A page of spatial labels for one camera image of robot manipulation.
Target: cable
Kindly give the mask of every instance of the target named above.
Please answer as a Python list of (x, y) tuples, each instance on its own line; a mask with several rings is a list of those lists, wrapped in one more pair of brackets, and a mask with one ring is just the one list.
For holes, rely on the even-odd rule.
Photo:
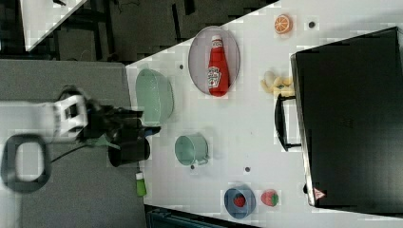
[(80, 61), (83, 60), (83, 55), (84, 55), (84, 53), (86, 53), (86, 52), (91, 53), (91, 51), (89, 51), (89, 50), (84, 50), (83, 52), (81, 52)]
[(140, 6), (140, 0), (137, 0), (137, 2), (128, 2), (128, 3), (122, 3), (122, 4), (121, 4), (120, 0), (116, 0), (116, 2), (118, 3), (119, 14), (122, 14), (122, 12), (124, 11), (122, 9), (122, 6), (127, 6), (127, 5), (136, 5), (137, 7)]
[(51, 163), (54, 163), (54, 162), (62, 159), (64, 156), (67, 156), (67, 155), (71, 154), (72, 152), (74, 152), (76, 150), (79, 150), (81, 148), (87, 147), (87, 146), (88, 146), (87, 144), (84, 144), (84, 145), (80, 145), (78, 147), (75, 147), (74, 149), (71, 149), (68, 152), (66, 152), (66, 153), (62, 154), (61, 156), (57, 157), (56, 159), (52, 160)]

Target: small green bottle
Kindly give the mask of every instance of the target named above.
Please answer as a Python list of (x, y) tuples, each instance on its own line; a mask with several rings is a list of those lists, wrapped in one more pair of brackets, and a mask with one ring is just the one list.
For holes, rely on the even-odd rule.
[(145, 189), (144, 175), (142, 172), (136, 174), (137, 180), (137, 196), (143, 197), (147, 194), (147, 190)]

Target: light green bowl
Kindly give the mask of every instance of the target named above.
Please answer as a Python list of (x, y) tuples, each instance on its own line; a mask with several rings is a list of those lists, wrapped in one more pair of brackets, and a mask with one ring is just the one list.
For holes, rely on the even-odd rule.
[(152, 69), (140, 71), (136, 80), (137, 105), (144, 111), (143, 122), (148, 126), (165, 123), (174, 108), (172, 86), (168, 78)]

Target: white table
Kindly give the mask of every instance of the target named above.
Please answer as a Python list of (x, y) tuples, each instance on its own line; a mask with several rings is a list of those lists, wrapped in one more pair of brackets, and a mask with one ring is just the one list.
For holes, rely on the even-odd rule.
[[(274, 20), (283, 13), (294, 18), (291, 34), (279, 37)], [(315, 29), (307, 24), (314, 20)], [(403, 220), (323, 210), (308, 205), (300, 148), (285, 152), (276, 136), (276, 100), (259, 80), (269, 68), (292, 75), (290, 55), (393, 26), (403, 26), (403, 1), (282, 0), (224, 26), (240, 47), (237, 83), (223, 98), (199, 92), (187, 68), (192, 40), (127, 66), (130, 96), (136, 106), (135, 80), (143, 64), (167, 76), (174, 89), (175, 111), (159, 135), (152, 137), (151, 159), (142, 161), (148, 195), (144, 203), (258, 227), (402, 227)], [(297, 111), (288, 103), (289, 137), (297, 143)], [(200, 132), (209, 143), (212, 159), (191, 171), (176, 160), (176, 139)], [(251, 167), (250, 173), (244, 167)], [(225, 191), (247, 183), (257, 196), (257, 208), (247, 218), (232, 218), (223, 206)], [(280, 202), (269, 208), (259, 200), (265, 189), (278, 190)]]
[(86, 0), (64, 0), (62, 7), (52, 0), (20, 0), (26, 51), (31, 51)]

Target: red ketchup bottle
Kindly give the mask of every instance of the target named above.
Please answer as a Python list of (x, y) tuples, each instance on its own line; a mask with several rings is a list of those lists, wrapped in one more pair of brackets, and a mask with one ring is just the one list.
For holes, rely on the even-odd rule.
[(220, 35), (215, 35), (212, 38), (207, 80), (208, 90), (211, 95), (221, 97), (227, 93), (229, 87), (229, 72)]

